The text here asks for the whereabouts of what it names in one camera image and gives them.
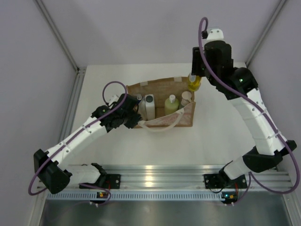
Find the orange bottle with blue cap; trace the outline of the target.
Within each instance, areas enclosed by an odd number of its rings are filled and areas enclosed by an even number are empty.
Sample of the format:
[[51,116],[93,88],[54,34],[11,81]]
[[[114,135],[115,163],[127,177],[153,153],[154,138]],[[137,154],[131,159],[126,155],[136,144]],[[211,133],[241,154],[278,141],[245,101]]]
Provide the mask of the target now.
[[141,101],[143,100],[143,97],[142,97],[141,94],[137,94],[137,95],[136,95],[136,99],[137,99],[138,105],[139,105],[139,104],[141,103]]

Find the white bottle with grey cap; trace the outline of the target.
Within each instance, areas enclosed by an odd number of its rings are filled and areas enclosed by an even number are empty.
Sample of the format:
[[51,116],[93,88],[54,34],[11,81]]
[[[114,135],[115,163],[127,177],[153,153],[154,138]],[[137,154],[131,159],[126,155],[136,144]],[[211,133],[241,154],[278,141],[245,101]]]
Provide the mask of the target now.
[[155,115],[155,100],[153,94],[145,95],[139,103],[139,112],[143,120],[154,120]]

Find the yellow bottle with red cap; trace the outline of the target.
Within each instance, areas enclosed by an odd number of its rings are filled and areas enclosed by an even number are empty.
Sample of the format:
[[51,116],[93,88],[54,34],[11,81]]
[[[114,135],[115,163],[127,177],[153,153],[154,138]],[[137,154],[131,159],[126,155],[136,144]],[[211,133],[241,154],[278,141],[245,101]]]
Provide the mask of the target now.
[[202,78],[200,76],[192,75],[190,73],[187,80],[188,89],[192,92],[198,91],[201,85],[201,80]]

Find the burlap canvas tote bag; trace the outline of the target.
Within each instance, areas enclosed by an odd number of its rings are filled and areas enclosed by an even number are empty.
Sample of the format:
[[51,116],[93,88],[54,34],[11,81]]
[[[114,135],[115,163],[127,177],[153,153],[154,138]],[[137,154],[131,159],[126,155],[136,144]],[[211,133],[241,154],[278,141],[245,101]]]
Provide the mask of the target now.
[[178,100],[182,99],[182,93],[188,91],[187,77],[171,77],[152,81],[140,82],[127,86],[128,94],[142,96],[152,94],[155,104],[155,119],[141,121],[136,128],[144,128],[148,131],[156,129],[164,131],[172,127],[192,127],[196,102],[192,91],[191,102],[183,109],[175,113],[165,115],[165,100],[170,95],[175,95]]

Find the light green lotion bottle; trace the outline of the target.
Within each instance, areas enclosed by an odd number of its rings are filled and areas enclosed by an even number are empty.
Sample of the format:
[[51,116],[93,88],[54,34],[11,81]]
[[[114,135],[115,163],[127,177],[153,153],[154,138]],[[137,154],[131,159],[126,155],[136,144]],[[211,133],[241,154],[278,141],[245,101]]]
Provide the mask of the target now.
[[170,115],[175,113],[179,109],[179,100],[175,95],[170,95],[169,98],[165,100],[165,115]]

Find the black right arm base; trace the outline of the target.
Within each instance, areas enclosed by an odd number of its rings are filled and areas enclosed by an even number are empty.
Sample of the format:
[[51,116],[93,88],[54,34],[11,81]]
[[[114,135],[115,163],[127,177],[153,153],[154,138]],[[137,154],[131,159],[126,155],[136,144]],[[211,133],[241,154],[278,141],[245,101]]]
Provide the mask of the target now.
[[204,183],[206,189],[246,189],[247,188],[247,179],[245,175],[241,175],[234,180],[226,181],[222,179],[218,173],[213,174],[204,174]]

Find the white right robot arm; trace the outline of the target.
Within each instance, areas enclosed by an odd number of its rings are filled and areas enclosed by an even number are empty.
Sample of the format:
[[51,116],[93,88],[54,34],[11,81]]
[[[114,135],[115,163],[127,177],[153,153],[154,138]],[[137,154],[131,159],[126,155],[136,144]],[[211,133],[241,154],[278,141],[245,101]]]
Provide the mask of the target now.
[[249,152],[219,170],[217,177],[222,186],[230,187],[246,173],[274,168],[293,153],[296,142],[283,137],[275,126],[251,71],[234,66],[230,44],[214,40],[203,48],[194,47],[191,72],[195,77],[206,77],[236,108],[255,143]]

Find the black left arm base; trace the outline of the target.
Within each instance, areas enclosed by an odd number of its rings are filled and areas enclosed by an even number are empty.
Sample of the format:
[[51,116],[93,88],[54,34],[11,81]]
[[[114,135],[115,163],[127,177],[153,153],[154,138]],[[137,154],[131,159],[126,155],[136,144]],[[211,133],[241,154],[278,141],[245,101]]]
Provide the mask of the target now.
[[120,174],[106,174],[100,176],[95,183],[83,183],[79,185],[80,189],[85,188],[103,188],[107,190],[120,189],[121,175]]

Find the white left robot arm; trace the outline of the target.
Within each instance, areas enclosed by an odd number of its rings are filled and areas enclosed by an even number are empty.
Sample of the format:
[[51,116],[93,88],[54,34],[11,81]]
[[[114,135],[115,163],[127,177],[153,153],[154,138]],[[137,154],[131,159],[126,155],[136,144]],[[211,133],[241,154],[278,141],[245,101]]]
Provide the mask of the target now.
[[67,186],[106,188],[107,173],[97,163],[72,165],[77,154],[111,130],[124,125],[132,129],[142,119],[139,100],[131,95],[113,96],[108,105],[98,107],[80,128],[59,144],[33,155],[35,175],[52,194]]

